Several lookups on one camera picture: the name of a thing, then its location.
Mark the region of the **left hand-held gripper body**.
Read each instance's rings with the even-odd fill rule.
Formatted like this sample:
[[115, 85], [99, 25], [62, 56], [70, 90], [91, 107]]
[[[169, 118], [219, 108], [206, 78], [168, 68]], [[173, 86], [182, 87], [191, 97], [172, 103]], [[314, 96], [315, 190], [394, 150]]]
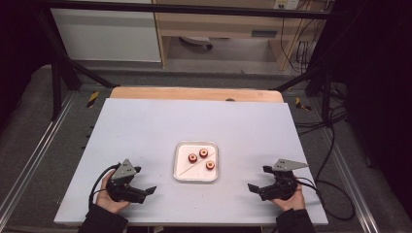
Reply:
[[120, 164], [106, 185], [110, 197], [116, 201], [142, 204], [146, 199], [145, 191], [130, 185], [135, 175], [134, 166], [129, 159]]

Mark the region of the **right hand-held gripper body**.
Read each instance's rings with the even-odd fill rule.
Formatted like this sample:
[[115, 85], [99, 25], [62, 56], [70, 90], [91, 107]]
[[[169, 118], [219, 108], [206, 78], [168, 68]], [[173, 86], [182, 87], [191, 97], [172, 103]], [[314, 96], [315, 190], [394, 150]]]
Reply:
[[297, 188], [293, 170], [306, 168], [307, 164], [287, 159], [279, 159], [273, 166], [274, 184], [260, 187], [258, 195], [262, 201], [272, 199], [289, 199]]

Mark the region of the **thin wooden skewer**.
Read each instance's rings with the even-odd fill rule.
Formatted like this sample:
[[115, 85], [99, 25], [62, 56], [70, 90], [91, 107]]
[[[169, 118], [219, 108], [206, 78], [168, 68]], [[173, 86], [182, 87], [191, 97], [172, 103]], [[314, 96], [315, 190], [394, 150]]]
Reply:
[[[188, 156], [194, 152], [190, 152], [187, 155], [180, 155], [176, 163], [175, 175], [182, 179], [212, 179], [216, 176], [217, 172], [217, 154], [215, 152], [209, 152], [208, 156], [202, 158], [198, 153], [194, 153], [197, 156], [197, 161], [190, 163]], [[215, 168], [213, 170], [208, 170], [206, 168], [206, 163], [208, 161], [213, 161], [215, 163]]]

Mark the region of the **white square tray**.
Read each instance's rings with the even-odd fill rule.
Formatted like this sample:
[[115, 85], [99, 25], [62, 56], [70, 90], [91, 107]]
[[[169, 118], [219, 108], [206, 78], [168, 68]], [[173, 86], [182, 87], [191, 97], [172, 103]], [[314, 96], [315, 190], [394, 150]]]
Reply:
[[213, 142], [183, 141], [175, 149], [174, 178], [185, 183], [211, 183], [219, 176], [219, 149]]

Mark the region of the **person's left hand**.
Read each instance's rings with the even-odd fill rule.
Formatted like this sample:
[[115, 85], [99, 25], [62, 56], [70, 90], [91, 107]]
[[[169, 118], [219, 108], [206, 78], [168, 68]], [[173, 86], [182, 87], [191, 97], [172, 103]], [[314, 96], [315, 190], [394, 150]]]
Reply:
[[106, 190], [106, 185], [114, 173], [115, 171], [112, 170], [103, 178], [101, 190], [96, 197], [96, 205], [112, 214], [119, 214], [123, 209], [128, 207], [130, 203], [128, 201], [114, 201]]

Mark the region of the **white table board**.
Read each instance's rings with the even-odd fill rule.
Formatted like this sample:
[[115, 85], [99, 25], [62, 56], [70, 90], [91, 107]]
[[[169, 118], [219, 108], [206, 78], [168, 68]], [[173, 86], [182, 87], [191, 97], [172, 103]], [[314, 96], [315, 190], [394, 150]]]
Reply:
[[[175, 179], [175, 149], [183, 141], [217, 145], [215, 181]], [[141, 169], [132, 185], [155, 189], [123, 211], [132, 225], [272, 225], [279, 209], [248, 186], [271, 184], [262, 168], [280, 158], [306, 159], [285, 103], [110, 98], [54, 220], [81, 224], [98, 176], [129, 159]]]

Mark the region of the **yellow black tape strip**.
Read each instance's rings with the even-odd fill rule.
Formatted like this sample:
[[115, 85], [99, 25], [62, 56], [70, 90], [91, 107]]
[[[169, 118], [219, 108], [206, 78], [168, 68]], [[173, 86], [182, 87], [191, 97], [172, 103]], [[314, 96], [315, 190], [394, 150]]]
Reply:
[[310, 106], [305, 106], [302, 104], [301, 99], [299, 97], [295, 97], [295, 106], [298, 109], [303, 109], [305, 111], [312, 111], [312, 108]]
[[94, 91], [94, 92], [90, 95], [89, 100], [88, 100], [88, 102], [87, 102], [87, 104], [86, 104], [86, 107], [87, 107], [87, 108], [92, 108], [92, 107], [93, 107], [93, 105], [94, 105], [94, 103], [95, 103], [98, 95], [99, 95], [99, 91]]

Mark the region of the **wooden table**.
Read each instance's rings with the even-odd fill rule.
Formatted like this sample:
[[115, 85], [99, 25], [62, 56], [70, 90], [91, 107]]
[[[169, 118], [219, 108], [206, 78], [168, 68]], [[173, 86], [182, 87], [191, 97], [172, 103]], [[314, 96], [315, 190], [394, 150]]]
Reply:
[[110, 97], [117, 99], [284, 102], [279, 91], [230, 88], [119, 86], [113, 89]]

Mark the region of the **white cabinet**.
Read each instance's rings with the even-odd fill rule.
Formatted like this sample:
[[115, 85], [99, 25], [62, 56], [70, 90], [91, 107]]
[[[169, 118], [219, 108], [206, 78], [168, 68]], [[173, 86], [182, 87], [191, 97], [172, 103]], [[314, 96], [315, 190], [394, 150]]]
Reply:
[[75, 60], [161, 60], [152, 14], [63, 9], [51, 12], [63, 44]]

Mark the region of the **office chair base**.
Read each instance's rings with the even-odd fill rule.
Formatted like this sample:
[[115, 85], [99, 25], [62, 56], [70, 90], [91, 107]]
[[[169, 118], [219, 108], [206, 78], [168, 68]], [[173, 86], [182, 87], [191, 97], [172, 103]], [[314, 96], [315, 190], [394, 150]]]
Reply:
[[193, 45], [204, 46], [207, 50], [213, 48], [210, 39], [207, 37], [181, 37], [181, 40]]

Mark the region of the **black curtain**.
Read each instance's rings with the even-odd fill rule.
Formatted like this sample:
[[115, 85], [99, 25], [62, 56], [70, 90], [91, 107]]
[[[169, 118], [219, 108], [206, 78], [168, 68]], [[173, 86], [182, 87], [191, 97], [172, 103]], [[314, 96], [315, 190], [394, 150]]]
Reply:
[[412, 215], [412, 0], [368, 0], [348, 30], [333, 77], [366, 153]]
[[30, 0], [0, 0], [0, 129], [51, 50]]

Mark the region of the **light wooden desk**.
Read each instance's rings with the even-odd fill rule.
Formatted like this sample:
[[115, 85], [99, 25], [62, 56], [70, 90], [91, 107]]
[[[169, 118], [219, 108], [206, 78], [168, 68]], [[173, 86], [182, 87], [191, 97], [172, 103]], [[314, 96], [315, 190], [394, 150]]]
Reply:
[[[275, 0], [153, 0], [155, 4], [236, 7], [280, 10]], [[323, 12], [327, 0], [299, 0], [297, 10]], [[158, 35], [166, 37], [258, 38], [266, 39], [272, 48], [278, 68], [289, 67], [289, 60], [299, 40], [307, 39], [314, 30], [307, 19], [237, 17], [156, 13]]]

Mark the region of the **white power strip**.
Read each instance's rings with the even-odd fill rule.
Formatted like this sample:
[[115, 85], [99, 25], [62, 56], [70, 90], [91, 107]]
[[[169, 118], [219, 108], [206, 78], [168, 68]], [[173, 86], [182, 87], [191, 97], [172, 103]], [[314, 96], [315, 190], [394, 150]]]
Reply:
[[296, 10], [299, 0], [275, 0], [274, 8], [280, 10]]

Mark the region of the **black metal crossbar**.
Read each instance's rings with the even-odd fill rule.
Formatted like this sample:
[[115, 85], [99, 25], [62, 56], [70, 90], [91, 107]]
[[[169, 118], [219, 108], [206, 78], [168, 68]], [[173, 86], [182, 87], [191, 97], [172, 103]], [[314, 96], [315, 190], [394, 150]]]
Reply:
[[114, 11], [114, 12], [138, 12], [138, 13], [166, 13], [166, 14], [192, 14], [214, 16], [237, 17], [281, 17], [281, 18], [310, 18], [328, 19], [330, 13], [292, 11], [292, 10], [265, 10], [247, 9], [235, 7], [192, 6], [192, 5], [166, 5], [143, 4], [122, 2], [95, 2], [75, 0], [34, 0], [36, 4], [45, 8]]

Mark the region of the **aluminium rail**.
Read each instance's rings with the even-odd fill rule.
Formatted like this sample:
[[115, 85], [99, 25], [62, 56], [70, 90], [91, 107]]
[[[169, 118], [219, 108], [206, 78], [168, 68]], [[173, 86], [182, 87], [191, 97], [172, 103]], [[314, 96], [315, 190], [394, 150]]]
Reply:
[[56, 119], [52, 120], [48, 125], [48, 128], [43, 134], [40, 142], [37, 144], [35, 150], [31, 153], [28, 161], [17, 177], [17, 181], [12, 186], [5, 200], [0, 205], [0, 217], [2, 219], [5, 219], [7, 216], [10, 216], [12, 214], [22, 193], [26, 189], [33, 174], [35, 173], [37, 167], [43, 159], [43, 156], [47, 152], [55, 134], [57, 133], [63, 120], [67, 116], [76, 96], [77, 91], [70, 91], [69, 94], [65, 97], [61, 112], [57, 115]]
[[379, 227], [375, 221], [373, 214], [361, 193], [361, 189], [352, 174], [343, 153], [335, 142], [334, 134], [331, 128], [323, 130], [328, 143], [331, 146], [331, 157], [333, 158], [336, 169], [345, 186], [345, 189], [351, 197], [355, 206], [356, 214], [364, 233], [379, 233]]

